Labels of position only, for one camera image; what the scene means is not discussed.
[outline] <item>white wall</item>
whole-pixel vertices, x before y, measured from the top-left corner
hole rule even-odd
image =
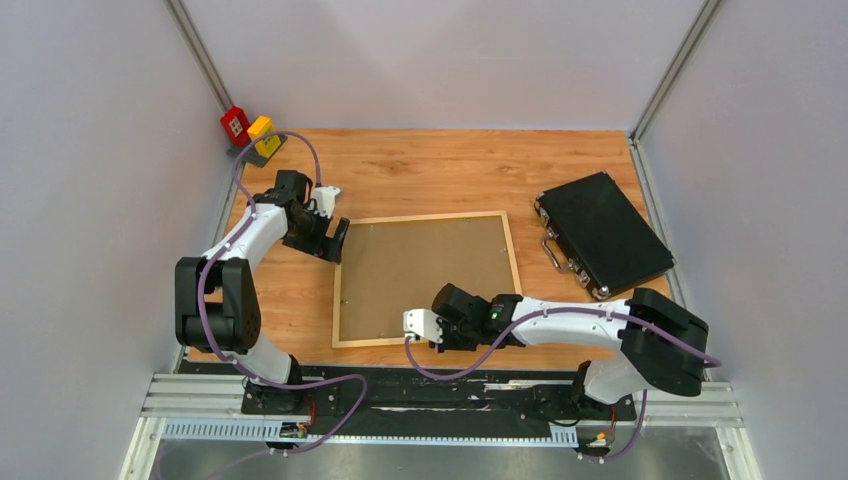
[[[645,141],[769,480],[844,478],[848,3],[727,1]]]
[[[0,16],[3,479],[116,477],[222,201],[211,91],[163,2],[122,3]]]
[[[186,0],[278,125],[629,129],[701,0]]]

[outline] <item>wooden floor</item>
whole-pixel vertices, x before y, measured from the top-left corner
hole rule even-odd
[[[337,216],[354,219],[506,210],[526,296],[591,301],[573,275],[554,270],[539,245],[543,229],[533,211],[539,192],[606,170],[646,215],[628,146],[620,132],[298,131],[318,150],[324,184],[338,186],[344,192]],[[265,168],[248,165],[244,184],[251,192],[264,191],[273,186],[278,169],[296,169],[314,178],[309,150],[291,138]],[[239,195],[230,227],[241,217],[245,203],[244,196]],[[260,264],[254,281],[263,332],[299,362],[408,365],[400,345],[331,348],[333,265],[278,244]],[[664,278],[647,286],[668,295]],[[464,367],[482,349],[436,354],[425,345],[415,345],[413,353],[423,365]],[[573,369],[584,360],[609,355],[608,351],[570,345],[508,347],[497,351],[484,366]],[[190,358],[210,359],[196,352]]]

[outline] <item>cardboard panel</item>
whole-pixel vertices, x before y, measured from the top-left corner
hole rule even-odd
[[[520,293],[506,212],[354,221],[336,267],[333,346],[403,343],[403,312],[446,284],[490,299]]]

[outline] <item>white robotic arm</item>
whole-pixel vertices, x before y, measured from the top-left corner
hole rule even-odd
[[[176,267],[177,340],[209,353],[210,347],[197,307],[199,274],[221,247],[204,289],[220,290],[221,302],[206,302],[210,327],[221,350],[250,371],[277,383],[289,383],[291,355],[278,349],[261,333],[261,316],[252,273],[274,243],[339,263],[350,222],[342,218],[333,237],[325,237],[341,190],[332,186],[311,188],[312,181],[299,172],[280,170],[274,188],[254,197],[255,211],[245,208],[236,226],[200,257],[184,257]],[[253,222],[240,236],[248,219]],[[238,237],[233,244],[232,238]]]
[[[507,329],[511,331],[498,348],[567,343],[615,351],[606,360],[584,362],[575,381],[580,395],[606,405],[647,388],[698,395],[703,361],[624,319],[630,316],[699,351],[706,347],[703,321],[647,289],[637,289],[631,300],[605,303],[545,302],[520,295],[498,295],[486,302],[448,284],[432,310],[404,313],[404,331],[412,339],[429,340],[440,352],[491,345]]]

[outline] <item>yellow block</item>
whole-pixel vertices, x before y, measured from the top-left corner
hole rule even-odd
[[[250,135],[251,140],[256,140],[262,135],[271,133],[274,130],[274,124],[271,123],[271,119],[263,115],[257,118],[256,121],[253,122],[253,125],[247,129],[247,134]],[[271,155],[273,155],[282,144],[283,142],[280,141],[280,137],[272,135],[258,142],[256,144],[256,151],[259,155],[262,155],[265,158],[271,158]]]

